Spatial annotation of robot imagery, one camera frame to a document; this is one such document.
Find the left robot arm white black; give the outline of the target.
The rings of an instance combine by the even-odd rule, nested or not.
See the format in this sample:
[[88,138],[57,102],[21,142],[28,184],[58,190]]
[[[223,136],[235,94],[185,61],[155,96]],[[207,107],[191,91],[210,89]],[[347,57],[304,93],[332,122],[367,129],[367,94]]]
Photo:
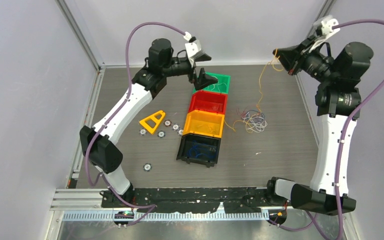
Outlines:
[[121,207],[133,202],[133,185],[123,169],[123,154],[118,143],[126,127],[166,86],[168,77],[187,76],[196,90],[202,90],[217,79],[205,70],[196,72],[196,62],[210,61],[199,40],[193,37],[185,44],[185,56],[173,56],[174,49],[166,38],[155,39],[148,50],[145,65],[132,78],[127,92],[93,126],[83,126],[79,132],[82,153],[87,162],[95,166],[112,187],[114,200]]

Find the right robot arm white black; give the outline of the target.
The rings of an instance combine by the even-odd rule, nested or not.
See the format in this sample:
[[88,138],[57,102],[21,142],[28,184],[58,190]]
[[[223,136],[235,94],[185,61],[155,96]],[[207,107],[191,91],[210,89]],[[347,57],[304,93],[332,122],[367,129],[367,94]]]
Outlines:
[[374,52],[357,41],[348,43],[337,57],[331,52],[322,54],[321,48],[311,36],[298,45],[273,51],[289,75],[304,71],[318,81],[314,98],[322,138],[310,184],[272,177],[265,198],[271,205],[290,202],[295,209],[336,216],[354,211],[357,204],[349,197],[348,159],[362,103],[357,85],[369,69]]

